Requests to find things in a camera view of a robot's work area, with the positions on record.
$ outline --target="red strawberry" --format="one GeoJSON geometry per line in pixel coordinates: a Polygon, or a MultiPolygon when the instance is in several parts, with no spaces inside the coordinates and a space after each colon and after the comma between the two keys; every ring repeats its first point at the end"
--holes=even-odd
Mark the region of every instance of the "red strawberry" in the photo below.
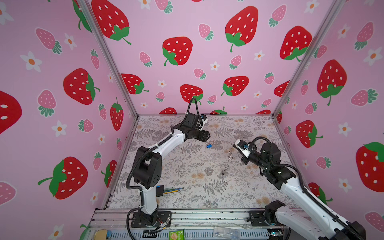
{"type": "Polygon", "coordinates": [[[121,150],[122,142],[120,138],[116,140],[116,144],[118,145],[118,150],[121,150]]]}
{"type": "Polygon", "coordinates": [[[96,96],[95,89],[100,91],[93,84],[91,76],[82,68],[78,68],[70,73],[64,78],[63,82],[65,93],[84,105],[92,103],[96,96]]]}
{"type": "Polygon", "coordinates": [[[121,76],[129,93],[139,94],[142,91],[149,92],[148,90],[144,90],[144,82],[138,76],[125,73],[122,73],[121,76]]]}
{"type": "Polygon", "coordinates": [[[263,102],[262,108],[266,108],[268,105],[270,105],[272,102],[272,99],[267,99],[263,102]]]}
{"type": "Polygon", "coordinates": [[[241,63],[241,56],[237,55],[236,57],[232,58],[231,64],[229,64],[229,68],[232,70],[235,70],[238,65],[241,63]]]}
{"type": "Polygon", "coordinates": [[[158,92],[156,94],[156,100],[159,101],[159,102],[162,102],[164,100],[165,96],[164,96],[164,93],[163,92],[158,92]]]}
{"type": "Polygon", "coordinates": [[[167,58],[164,66],[167,61],[173,65],[184,65],[188,61],[191,51],[192,41],[189,38],[185,36],[168,38],[163,42],[163,55],[167,58]]]}
{"type": "Polygon", "coordinates": [[[19,102],[11,95],[0,91],[0,134],[14,125],[22,116],[19,102]]]}
{"type": "Polygon", "coordinates": [[[105,173],[101,170],[101,173],[105,175],[104,177],[104,183],[105,186],[109,187],[109,184],[111,183],[113,173],[115,172],[117,162],[115,160],[112,160],[105,169],[105,173]]]}
{"type": "Polygon", "coordinates": [[[320,74],[317,82],[317,92],[323,98],[329,97],[328,106],[331,104],[331,97],[339,94],[347,82],[347,73],[336,60],[328,61],[320,74]]]}
{"type": "Polygon", "coordinates": [[[227,112],[224,112],[224,108],[225,107],[223,107],[223,110],[218,109],[218,110],[212,111],[211,113],[212,114],[227,114],[227,112]]]}
{"type": "Polygon", "coordinates": [[[384,145],[371,142],[359,148],[356,164],[363,184],[375,192],[384,192],[384,145]]]}
{"type": "Polygon", "coordinates": [[[317,166],[321,167],[322,169],[330,168],[331,161],[327,157],[319,157],[316,160],[317,166]]]}
{"type": "Polygon", "coordinates": [[[97,152],[94,156],[94,160],[93,160],[93,168],[95,170],[98,170],[100,165],[101,165],[101,153],[97,152]]]}
{"type": "Polygon", "coordinates": [[[286,127],[284,128],[284,133],[285,133],[286,135],[290,134],[290,133],[291,133],[291,126],[286,126],[286,127]]]}
{"type": "Polygon", "coordinates": [[[172,12],[172,4],[168,0],[155,0],[156,6],[160,11],[164,11],[165,14],[172,12]]]}
{"type": "Polygon", "coordinates": [[[253,39],[258,18],[257,8],[248,6],[228,21],[225,26],[225,35],[227,41],[232,43],[231,52],[233,45],[240,47],[253,39]]]}
{"type": "Polygon", "coordinates": [[[286,81],[285,83],[280,84],[279,86],[277,86],[277,87],[275,88],[275,90],[273,91],[273,93],[274,93],[276,96],[282,97],[282,95],[283,95],[285,89],[286,89],[287,86],[288,86],[288,83],[289,83],[289,81],[286,81]]]}
{"type": "Polygon", "coordinates": [[[109,111],[111,116],[111,121],[113,128],[118,131],[121,128],[122,120],[124,118],[124,112],[120,104],[118,104],[118,98],[116,97],[116,102],[112,104],[111,110],[109,111]]]}
{"type": "Polygon", "coordinates": [[[144,66],[146,67],[151,67],[152,66],[152,62],[151,62],[151,58],[149,57],[148,54],[146,54],[145,52],[141,52],[140,53],[140,61],[144,64],[144,66]]]}
{"type": "Polygon", "coordinates": [[[82,10],[81,10],[77,0],[72,0],[72,3],[73,3],[74,11],[76,12],[76,15],[80,18],[79,29],[80,29],[80,23],[82,22],[83,26],[85,27],[85,29],[87,29],[88,31],[92,32],[91,27],[89,26],[87,20],[85,19],[84,14],[83,14],[83,12],[82,12],[82,10]]]}
{"type": "Polygon", "coordinates": [[[301,95],[304,96],[308,91],[308,80],[305,79],[303,85],[301,86],[301,95]]]}
{"type": "Polygon", "coordinates": [[[384,216],[377,212],[369,212],[365,215],[365,220],[380,232],[384,232],[384,216]]]}
{"type": "Polygon", "coordinates": [[[92,11],[99,28],[107,38],[119,41],[129,34],[129,22],[124,13],[107,0],[92,0],[92,11]]]}
{"type": "Polygon", "coordinates": [[[361,31],[356,37],[357,42],[355,42],[355,49],[360,50],[365,47],[368,44],[367,41],[372,37],[372,35],[373,22],[368,22],[367,24],[365,24],[365,26],[361,29],[361,31]]]}
{"type": "Polygon", "coordinates": [[[98,59],[98,55],[95,51],[95,49],[91,50],[91,61],[96,69],[99,69],[100,61],[98,59]]]}
{"type": "Polygon", "coordinates": [[[274,27],[278,25],[279,21],[281,21],[284,18],[286,11],[287,11],[287,5],[285,4],[276,8],[275,11],[273,11],[272,13],[272,18],[269,19],[269,26],[274,27]]]}
{"type": "Polygon", "coordinates": [[[316,103],[308,104],[308,106],[305,108],[305,113],[311,115],[313,112],[316,112],[316,109],[316,103]]]}
{"type": "Polygon", "coordinates": [[[0,206],[16,197],[17,190],[10,183],[0,181],[0,206]]]}
{"type": "Polygon", "coordinates": [[[310,120],[301,122],[296,126],[296,135],[301,144],[307,148],[312,147],[316,143],[316,138],[323,138],[323,136],[317,137],[317,128],[310,120]]]}
{"type": "Polygon", "coordinates": [[[57,55],[60,55],[60,53],[62,53],[60,43],[59,41],[55,41],[55,37],[52,33],[42,28],[36,28],[35,32],[36,36],[39,38],[45,48],[47,48],[48,50],[52,50],[52,52],[56,53],[57,55]]]}
{"type": "Polygon", "coordinates": [[[190,102],[191,98],[196,98],[196,100],[199,101],[201,105],[200,100],[203,98],[203,90],[201,88],[193,85],[184,84],[180,87],[180,93],[184,101],[186,101],[187,103],[190,102]]]}
{"type": "Polygon", "coordinates": [[[321,58],[327,51],[327,46],[321,45],[313,54],[314,58],[321,58]]]}
{"type": "Polygon", "coordinates": [[[209,104],[209,105],[212,105],[212,104],[215,103],[216,100],[217,100],[216,95],[212,95],[212,96],[210,96],[210,97],[208,98],[208,104],[209,104]]]}
{"type": "Polygon", "coordinates": [[[53,109],[56,107],[56,100],[51,91],[44,89],[37,97],[37,103],[40,105],[40,114],[46,118],[55,113],[53,109]]]}
{"type": "Polygon", "coordinates": [[[211,27],[206,24],[199,25],[200,37],[205,38],[206,41],[210,41],[214,38],[214,32],[211,31],[211,27]]]}
{"type": "Polygon", "coordinates": [[[283,119],[283,114],[281,113],[281,110],[280,110],[279,114],[277,115],[276,119],[277,119],[277,122],[280,124],[281,120],[283,119]]]}
{"type": "Polygon", "coordinates": [[[262,111],[260,111],[258,113],[255,113],[255,114],[271,114],[271,110],[265,109],[265,110],[262,110],[262,111]]]}
{"type": "Polygon", "coordinates": [[[100,117],[103,120],[107,119],[107,109],[105,109],[104,104],[99,104],[100,117]]]}
{"type": "Polygon", "coordinates": [[[57,199],[66,199],[79,190],[87,178],[88,171],[84,165],[74,157],[66,157],[53,169],[53,177],[43,179],[37,184],[52,179],[49,185],[52,195],[57,199]]]}
{"type": "Polygon", "coordinates": [[[275,77],[273,76],[273,73],[267,73],[265,75],[264,82],[269,85],[274,81],[274,79],[275,79],[275,77]]]}
{"type": "Polygon", "coordinates": [[[377,99],[377,95],[379,94],[372,88],[368,91],[362,89],[351,98],[351,103],[356,106],[364,106],[367,103],[371,104],[377,99]]]}
{"type": "Polygon", "coordinates": [[[227,78],[223,84],[224,92],[220,96],[223,96],[224,93],[228,96],[237,96],[244,91],[248,83],[249,78],[246,76],[227,78]]]}
{"type": "Polygon", "coordinates": [[[82,132],[90,132],[93,129],[93,123],[88,119],[81,120],[78,126],[79,130],[82,132]]]}
{"type": "Polygon", "coordinates": [[[280,49],[280,58],[285,60],[297,59],[305,53],[312,41],[312,35],[302,26],[295,26],[285,35],[280,49]]]}
{"type": "Polygon", "coordinates": [[[197,77],[197,78],[204,79],[207,77],[207,75],[201,69],[195,68],[195,70],[193,72],[195,74],[195,77],[197,77]]]}
{"type": "Polygon", "coordinates": [[[177,114],[174,108],[166,108],[163,111],[159,112],[159,114],[177,114]]]}
{"type": "Polygon", "coordinates": [[[325,193],[324,191],[321,189],[321,187],[319,187],[319,185],[317,185],[316,183],[314,182],[311,182],[308,184],[308,187],[310,188],[310,191],[316,196],[318,197],[325,205],[328,205],[327,202],[332,202],[333,199],[329,199],[327,200],[327,198],[325,197],[325,193]]]}

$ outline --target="green snack package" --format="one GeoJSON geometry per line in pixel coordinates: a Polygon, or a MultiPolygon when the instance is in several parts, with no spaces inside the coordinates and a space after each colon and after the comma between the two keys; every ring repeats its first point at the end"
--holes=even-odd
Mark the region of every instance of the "green snack package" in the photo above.
{"type": "Polygon", "coordinates": [[[184,240],[184,229],[169,232],[169,240],[184,240]]]}

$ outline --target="pink wall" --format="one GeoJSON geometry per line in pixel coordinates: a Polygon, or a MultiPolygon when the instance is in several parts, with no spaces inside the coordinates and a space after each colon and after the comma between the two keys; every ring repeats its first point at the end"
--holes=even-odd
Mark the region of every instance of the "pink wall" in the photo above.
{"type": "Polygon", "coordinates": [[[128,74],[126,84],[138,113],[157,114],[165,108],[184,113],[185,101],[193,94],[201,97],[200,93],[203,93],[202,113],[223,107],[228,113],[273,111],[280,100],[275,92],[285,89],[284,83],[298,65],[296,58],[289,61],[284,58],[289,56],[291,47],[302,49],[309,45],[310,35],[316,33],[332,1],[89,2],[120,73],[128,74]],[[277,25],[273,25],[274,19],[278,20],[277,25]],[[232,36],[237,32],[242,35],[240,39],[232,36]],[[266,79],[268,73],[273,76],[266,79]],[[231,87],[236,79],[242,82],[239,87],[235,84],[235,89],[226,89],[233,95],[229,96],[223,84],[231,87]],[[180,87],[184,84],[189,86],[182,87],[186,92],[181,94],[180,87]]]}
{"type": "Polygon", "coordinates": [[[382,9],[382,1],[345,3],[282,109],[280,123],[309,186],[318,184],[320,199],[332,198],[327,204],[361,223],[369,240],[384,239],[382,9]],[[330,83],[334,89],[326,91],[330,83]],[[314,126],[323,138],[314,138],[314,126]]]}
{"type": "Polygon", "coordinates": [[[80,226],[88,225],[94,209],[102,207],[107,187],[101,170],[105,172],[112,160],[119,159],[117,138],[124,145],[133,118],[129,118],[116,82],[109,81],[110,70],[93,34],[83,24],[79,30],[72,1],[18,4],[5,0],[0,2],[0,10],[1,239],[79,239],[85,229],[80,226]],[[51,44],[52,36],[61,48],[51,44]],[[53,48],[60,49],[60,54],[53,48]],[[92,49],[98,54],[98,60],[93,57],[96,67],[92,49]],[[79,68],[84,70],[68,76],[79,68]],[[90,85],[86,87],[89,92],[84,87],[90,84],[88,74],[100,89],[94,101],[90,85]],[[43,102],[38,100],[41,93],[43,102]],[[115,97],[124,113],[118,131],[110,118],[115,97]],[[93,128],[85,121],[82,132],[78,125],[86,119],[93,128]],[[98,140],[101,134],[105,136],[102,143],[98,140]],[[97,152],[101,162],[96,160],[100,165],[95,170],[97,152]],[[52,176],[54,179],[38,185],[52,176]]]}

